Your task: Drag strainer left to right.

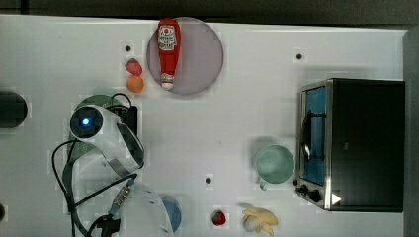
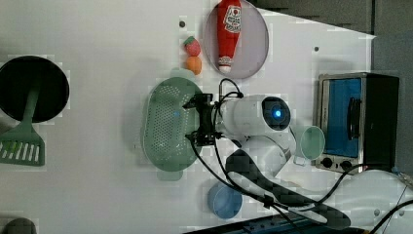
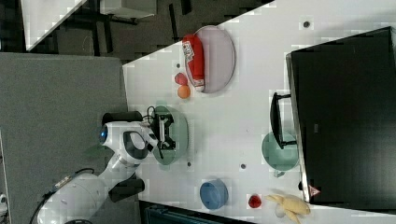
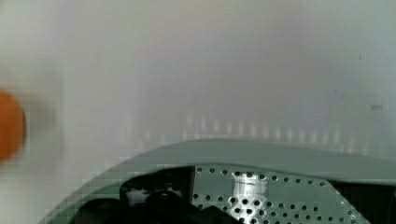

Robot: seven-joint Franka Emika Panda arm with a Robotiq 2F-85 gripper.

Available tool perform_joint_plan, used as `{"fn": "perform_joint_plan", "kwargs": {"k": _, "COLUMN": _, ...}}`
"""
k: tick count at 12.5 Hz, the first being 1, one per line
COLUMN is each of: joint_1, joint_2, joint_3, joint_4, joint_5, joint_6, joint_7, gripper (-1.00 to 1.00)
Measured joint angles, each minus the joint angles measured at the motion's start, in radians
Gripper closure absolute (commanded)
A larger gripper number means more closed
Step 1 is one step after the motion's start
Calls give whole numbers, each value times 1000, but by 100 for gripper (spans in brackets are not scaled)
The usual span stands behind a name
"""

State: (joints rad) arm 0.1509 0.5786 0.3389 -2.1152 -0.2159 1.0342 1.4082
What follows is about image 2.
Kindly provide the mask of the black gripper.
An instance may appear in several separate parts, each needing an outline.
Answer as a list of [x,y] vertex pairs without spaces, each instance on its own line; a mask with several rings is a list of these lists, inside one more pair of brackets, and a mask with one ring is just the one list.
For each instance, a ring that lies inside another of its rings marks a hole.
[[194,94],[190,100],[183,105],[184,109],[195,108],[199,114],[199,127],[196,131],[186,137],[197,146],[213,145],[215,141],[214,127],[212,125],[211,103],[213,94]]

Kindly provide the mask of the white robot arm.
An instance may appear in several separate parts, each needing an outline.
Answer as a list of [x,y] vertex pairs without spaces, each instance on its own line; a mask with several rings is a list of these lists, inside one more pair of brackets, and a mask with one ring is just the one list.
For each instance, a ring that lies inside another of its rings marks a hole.
[[351,166],[323,190],[311,190],[280,177],[291,162],[304,167],[309,157],[299,139],[304,133],[291,125],[280,97],[196,94],[182,105],[200,117],[198,129],[187,136],[195,149],[214,146],[220,138],[237,145],[218,164],[226,180],[266,207],[281,208],[330,229],[359,228],[370,234],[412,234],[412,186],[401,176],[369,169],[355,175]]

